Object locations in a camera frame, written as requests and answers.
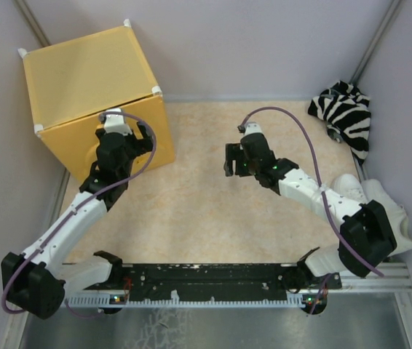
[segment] box lid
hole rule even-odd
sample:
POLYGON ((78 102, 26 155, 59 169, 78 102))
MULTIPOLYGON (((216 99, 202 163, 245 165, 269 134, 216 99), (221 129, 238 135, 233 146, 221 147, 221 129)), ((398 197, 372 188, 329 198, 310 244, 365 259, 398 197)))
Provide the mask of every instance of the box lid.
POLYGON ((23 64, 40 129, 150 96, 157 86, 129 27, 29 52, 23 64))

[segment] black bracket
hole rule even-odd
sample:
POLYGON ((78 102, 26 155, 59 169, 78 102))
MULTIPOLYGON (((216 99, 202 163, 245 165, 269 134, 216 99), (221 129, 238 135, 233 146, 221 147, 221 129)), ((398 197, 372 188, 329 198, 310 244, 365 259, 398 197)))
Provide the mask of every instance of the black bracket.
MULTIPOLYGON (((11 252, 2 260, 3 288, 24 261, 22 255, 11 252)), ((46 263, 36 265, 30 262, 13 283, 7 300, 39 318, 46 319, 59 309, 65 295, 64 283, 46 269, 46 263)))
MULTIPOLYGON (((123 289, 130 280, 130 301, 171 300, 175 290, 189 302, 241 302, 286 300, 291 289, 319 286, 323 278, 299 272, 299 265, 283 264, 134 264, 122 268, 118 284, 98 284, 88 289, 123 289)), ((340 278, 328 282, 340 289, 340 278)))
MULTIPOLYGON (((349 245, 368 263, 378 265, 397 248, 384 207, 377 201, 362 204, 361 210, 351 217, 344 217, 340 233, 349 245)), ((340 243, 338 256, 348 270, 364 278, 367 269, 340 243)))
POLYGON ((226 177, 254 176, 262 187, 280 195, 279 180, 283 180, 290 170, 299 167, 289 159, 276 159, 264 135, 252 133, 244 136, 240 143, 226 144, 226 162, 223 168, 226 177))
MULTIPOLYGON (((96 148, 97 160, 92 163, 90 175, 80 186, 80 192, 97 193, 99 190, 128 178, 132 171, 133 161, 137 156, 153 150, 153 142, 146 128, 138 123, 143 138, 134 134, 126 136, 117 132, 107 133, 104 129, 96 130, 99 146, 96 148)), ((110 210, 119 197, 128 188, 128 182, 118 185, 98 196, 110 210)))

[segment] beige floor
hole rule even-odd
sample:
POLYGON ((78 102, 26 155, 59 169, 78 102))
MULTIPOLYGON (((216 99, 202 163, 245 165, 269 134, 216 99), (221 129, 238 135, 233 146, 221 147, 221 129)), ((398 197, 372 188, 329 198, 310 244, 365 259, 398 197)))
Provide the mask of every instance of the beige floor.
MULTIPOLYGON (((287 108, 300 118, 316 148, 323 181, 356 174, 349 148, 327 137, 323 123, 306 114, 307 102, 171 103, 167 115, 175 163, 133 180, 68 262, 101 249, 125 262, 293 262, 313 247, 336 242, 330 227, 301 205, 252 177, 224 176, 224 145, 239 142, 237 125, 265 105, 287 108)), ((314 176, 308 145, 290 118, 266 111, 254 120, 277 157, 314 176)), ((72 178, 64 208, 78 186, 72 178)))

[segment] metal floor panel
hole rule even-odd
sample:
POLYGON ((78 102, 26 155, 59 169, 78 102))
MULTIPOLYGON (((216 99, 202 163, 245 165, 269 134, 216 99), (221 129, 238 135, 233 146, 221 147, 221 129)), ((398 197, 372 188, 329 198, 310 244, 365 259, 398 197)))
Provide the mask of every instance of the metal floor panel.
MULTIPOLYGON (((81 313, 94 310, 76 309, 81 313)), ((29 316, 25 348, 409 348, 393 294, 329 294, 321 316, 299 309, 124 309, 93 320, 60 309, 29 316)))

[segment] cable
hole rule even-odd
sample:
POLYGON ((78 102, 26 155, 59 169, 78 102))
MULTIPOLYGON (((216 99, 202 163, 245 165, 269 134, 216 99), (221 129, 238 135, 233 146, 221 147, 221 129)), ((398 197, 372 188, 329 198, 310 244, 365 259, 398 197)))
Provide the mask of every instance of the cable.
POLYGON ((124 278, 125 280, 125 285, 124 285, 124 296, 125 296, 125 302, 128 301, 128 295, 130 294, 130 291, 132 291, 132 279, 131 278, 124 278))
POLYGON ((325 285, 327 284, 327 282, 329 281, 330 277, 332 276, 332 274, 328 274, 326 275, 326 277, 324 278, 324 280, 322 280, 321 286, 319 291, 316 294, 316 298, 314 299, 313 302, 313 306, 311 307, 311 310, 309 311, 309 315, 313 315, 314 309, 316 308, 316 303, 319 300, 320 296, 321 296, 321 292, 323 291, 323 289, 325 288, 325 285))
POLYGON ((70 308, 70 305, 68 305, 68 300, 64 300, 63 301, 64 304, 66 305, 66 308, 68 311, 71 312, 71 314, 73 316, 76 316, 77 318, 85 318, 85 319, 90 319, 90 318, 99 318, 101 315, 104 315, 104 312, 102 309, 98 309, 98 312, 94 315, 82 315, 82 314, 78 314, 75 310, 73 310, 72 308, 70 308))
MULTIPOLYGON (((262 108, 258 108, 254 111, 252 111, 251 113, 249 113, 248 115, 246 115, 246 117, 243 119, 242 123, 240 124, 240 126, 245 127, 245 124, 247 123, 247 121, 251 118, 251 116, 255 115, 256 113, 259 113, 260 111, 279 111, 281 113, 284 113, 286 115, 288 115, 289 117, 292 118, 292 120, 294 120, 294 122, 297 123, 298 127, 300 127, 300 130, 303 132, 303 136, 305 137, 306 141, 308 142, 308 146, 309 146, 309 150, 311 151, 311 155, 313 158, 313 165, 314 165, 314 171, 316 172, 316 179, 317 179, 317 184, 321 187, 322 186, 322 180, 321 180, 321 174, 320 174, 320 169, 319 166, 317 165, 317 159, 316 159, 316 152, 314 151, 314 147, 313 147, 313 143, 312 141, 309 139, 308 136, 308 132, 306 132, 303 124, 297 119, 296 116, 294 116, 290 111, 287 111, 283 108, 279 108, 279 107, 262 107, 262 108)), ((368 270, 372 271, 373 273, 379 275, 380 277, 384 277, 384 274, 379 271, 378 269, 376 269, 375 267, 373 267, 370 263, 366 262, 366 260, 361 257, 350 245, 348 242, 346 242, 345 238, 340 234, 340 232, 338 231, 338 228, 336 226, 336 224, 333 221, 332 218, 332 214, 330 213, 329 210, 329 204, 328 204, 328 198, 325 195, 325 191, 323 191, 321 193, 322 195, 322 202, 324 204, 324 210, 326 215, 328 216, 328 221, 330 226, 332 227, 332 230, 334 230, 334 233, 336 234, 337 238, 340 240, 340 242, 345 246, 345 248, 352 254, 353 257, 355 257, 358 262, 360 262, 361 264, 363 264, 368 270)))
POLYGON ((146 167, 149 166, 149 164, 151 163, 151 161, 153 160, 154 154, 156 153, 156 149, 157 149, 157 140, 156 140, 156 135, 154 134, 154 130, 151 128, 151 126, 149 126, 145 121, 143 121, 142 119, 138 118, 137 116, 134 116, 132 114, 128 114, 125 113, 123 111, 105 111, 103 113, 101 113, 101 115, 106 115, 106 114, 110 114, 110 115, 121 115, 126 119, 133 119, 137 122, 140 122, 142 125, 144 125, 144 127, 147 128, 148 133, 151 135, 152 141, 153 141, 153 149, 151 151, 151 153, 149 154, 148 160, 146 161, 146 163, 140 168, 140 170, 138 172, 136 172, 135 174, 129 176, 128 178, 125 178, 123 180, 120 180, 119 182, 113 183, 111 185, 108 185, 107 187, 104 187, 103 189, 97 191, 96 193, 92 194, 90 197, 86 198, 85 200, 83 200, 79 205, 77 205, 75 207, 75 210, 72 212, 69 212, 60 222, 59 224, 52 230, 52 232, 48 235, 47 238, 45 238, 45 240, 43 240, 43 242, 41 243, 41 245, 39 245, 39 248, 36 249, 33 253, 30 254, 30 256, 28 258, 26 258, 23 263, 17 268, 17 270, 12 274, 11 278, 9 279, 9 281, 7 282, 7 284, 4 287, 4 291, 2 292, 2 296, 1 296, 1 306, 2 309, 8 313, 8 314, 20 314, 25 312, 25 310, 23 309, 18 309, 18 310, 14 310, 14 309, 10 309, 7 306, 7 295, 9 294, 10 288, 12 287, 12 285, 14 284, 15 280, 17 279, 17 277, 20 275, 20 273, 22 272, 23 269, 25 269, 25 267, 29 264, 30 261, 32 261, 32 259, 34 257, 36 257, 39 253, 41 253, 41 251, 43 250, 43 248, 45 248, 46 245, 48 245, 48 243, 52 240, 52 238, 54 238, 54 236, 59 232, 59 230, 68 222, 68 220, 70 220, 72 218, 72 216, 74 216, 84 205, 86 205, 88 202, 90 202, 91 200, 93 200, 94 198, 98 197, 100 194, 105 193, 108 190, 111 190, 112 188, 115 188, 119 185, 125 184, 133 179, 135 179, 136 177, 138 177, 139 175, 141 175, 141 173, 143 173, 143 171, 146 169, 146 167))

